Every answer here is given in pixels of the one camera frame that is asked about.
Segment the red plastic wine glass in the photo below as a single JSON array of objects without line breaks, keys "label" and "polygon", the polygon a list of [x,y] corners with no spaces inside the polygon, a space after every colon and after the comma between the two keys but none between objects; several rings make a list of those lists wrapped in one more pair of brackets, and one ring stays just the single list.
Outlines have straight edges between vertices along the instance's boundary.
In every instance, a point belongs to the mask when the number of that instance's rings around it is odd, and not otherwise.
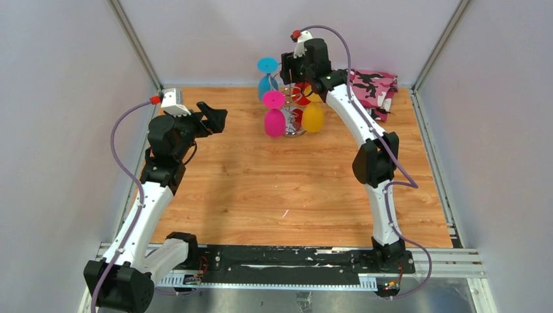
[{"label": "red plastic wine glass", "polygon": [[306,97],[308,92],[306,91],[310,85],[308,83],[295,83],[292,88],[291,99],[294,103],[300,106],[306,106],[311,103],[311,101]]}]

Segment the blue plastic wine glass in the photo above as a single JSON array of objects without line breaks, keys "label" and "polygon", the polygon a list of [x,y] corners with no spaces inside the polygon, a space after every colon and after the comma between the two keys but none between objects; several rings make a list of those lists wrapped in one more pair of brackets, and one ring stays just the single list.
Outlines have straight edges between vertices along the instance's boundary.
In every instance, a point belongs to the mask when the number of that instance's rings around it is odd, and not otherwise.
[{"label": "blue plastic wine glass", "polygon": [[258,99],[262,100],[263,96],[269,92],[278,90],[279,86],[273,74],[277,72],[279,63],[275,58],[264,57],[257,62],[257,69],[263,73],[263,77],[258,83]]}]

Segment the chrome wine glass rack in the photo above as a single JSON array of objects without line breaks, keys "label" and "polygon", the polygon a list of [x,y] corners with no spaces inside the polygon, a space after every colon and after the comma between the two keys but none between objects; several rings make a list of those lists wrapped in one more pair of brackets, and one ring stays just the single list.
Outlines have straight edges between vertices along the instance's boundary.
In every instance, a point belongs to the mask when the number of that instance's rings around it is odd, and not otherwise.
[{"label": "chrome wine glass rack", "polygon": [[[280,74],[281,62],[278,62],[278,63],[279,63],[278,70],[276,71],[276,73],[273,74],[273,77],[275,79]],[[279,89],[276,90],[276,91],[280,91],[286,97],[286,101],[283,107],[281,107],[280,109],[286,119],[286,130],[282,136],[291,137],[291,138],[298,137],[306,132],[306,130],[302,127],[302,124],[301,124],[303,110],[305,106],[300,106],[292,101],[291,96],[292,96],[293,86],[294,84],[286,85],[283,88],[280,88],[279,86]]]}]

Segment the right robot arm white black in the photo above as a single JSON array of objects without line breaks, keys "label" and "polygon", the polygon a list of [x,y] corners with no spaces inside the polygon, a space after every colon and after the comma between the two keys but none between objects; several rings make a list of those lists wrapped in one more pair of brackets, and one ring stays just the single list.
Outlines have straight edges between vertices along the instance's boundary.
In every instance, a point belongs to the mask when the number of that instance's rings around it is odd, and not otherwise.
[{"label": "right robot arm white black", "polygon": [[352,170],[368,194],[373,231],[372,249],[355,258],[357,268],[370,265],[384,273],[414,273],[412,254],[399,229],[393,199],[395,171],[404,171],[398,161],[397,134],[379,126],[354,97],[351,71],[332,67],[324,39],[312,38],[303,31],[293,41],[294,51],[282,54],[283,82],[307,83],[338,114],[358,146]]}]

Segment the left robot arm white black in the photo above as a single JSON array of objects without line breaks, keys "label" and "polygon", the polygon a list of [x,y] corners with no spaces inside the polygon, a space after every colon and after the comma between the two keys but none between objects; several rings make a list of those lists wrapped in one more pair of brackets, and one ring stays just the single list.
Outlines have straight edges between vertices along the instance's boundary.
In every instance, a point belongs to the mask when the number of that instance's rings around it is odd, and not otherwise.
[{"label": "left robot arm white black", "polygon": [[139,177],[128,170],[116,152],[117,165],[132,179],[138,193],[117,237],[99,260],[89,261],[83,275],[91,295],[90,311],[109,308],[120,312],[145,312],[158,283],[177,265],[193,269],[200,260],[195,235],[173,232],[161,247],[147,247],[163,212],[173,200],[187,164],[197,151],[197,140],[220,134],[228,111],[204,102],[196,111],[184,106],[162,107],[150,120],[149,147]]}]

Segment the yellow plastic wine glass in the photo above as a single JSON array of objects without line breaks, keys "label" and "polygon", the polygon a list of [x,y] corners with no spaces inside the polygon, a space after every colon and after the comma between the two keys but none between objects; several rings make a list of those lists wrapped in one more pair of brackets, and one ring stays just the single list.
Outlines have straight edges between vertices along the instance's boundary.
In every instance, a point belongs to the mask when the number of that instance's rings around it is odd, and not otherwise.
[{"label": "yellow plastic wine glass", "polygon": [[322,110],[321,97],[313,92],[311,86],[303,88],[304,99],[308,101],[301,120],[302,127],[307,132],[319,132],[323,128],[324,113]]}]

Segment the pink plastic wine glass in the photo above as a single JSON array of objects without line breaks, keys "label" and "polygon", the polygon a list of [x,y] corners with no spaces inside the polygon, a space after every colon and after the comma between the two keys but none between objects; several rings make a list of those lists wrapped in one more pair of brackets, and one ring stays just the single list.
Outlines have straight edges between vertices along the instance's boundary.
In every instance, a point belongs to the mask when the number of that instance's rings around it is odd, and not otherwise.
[{"label": "pink plastic wine glass", "polygon": [[276,90],[268,91],[262,97],[263,104],[269,108],[264,117],[264,130],[270,137],[279,137],[285,133],[286,119],[281,112],[286,97]]}]

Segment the pink camouflage cloth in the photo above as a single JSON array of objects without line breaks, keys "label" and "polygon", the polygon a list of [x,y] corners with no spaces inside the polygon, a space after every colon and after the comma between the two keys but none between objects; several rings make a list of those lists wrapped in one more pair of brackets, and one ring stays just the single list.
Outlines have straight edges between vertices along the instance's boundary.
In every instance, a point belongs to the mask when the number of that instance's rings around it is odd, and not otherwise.
[{"label": "pink camouflage cloth", "polygon": [[371,70],[350,70],[351,89],[371,118],[386,122],[398,92],[397,75]]}]

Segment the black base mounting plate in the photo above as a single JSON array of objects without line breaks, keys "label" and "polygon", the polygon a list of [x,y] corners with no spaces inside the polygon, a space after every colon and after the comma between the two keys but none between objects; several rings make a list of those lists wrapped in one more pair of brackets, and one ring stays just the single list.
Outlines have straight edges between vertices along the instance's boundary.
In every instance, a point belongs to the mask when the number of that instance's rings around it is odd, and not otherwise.
[{"label": "black base mounting plate", "polygon": [[399,278],[414,274],[413,256],[383,257],[371,248],[205,245],[176,267],[202,275],[205,284],[275,287],[353,287],[361,274]]}]

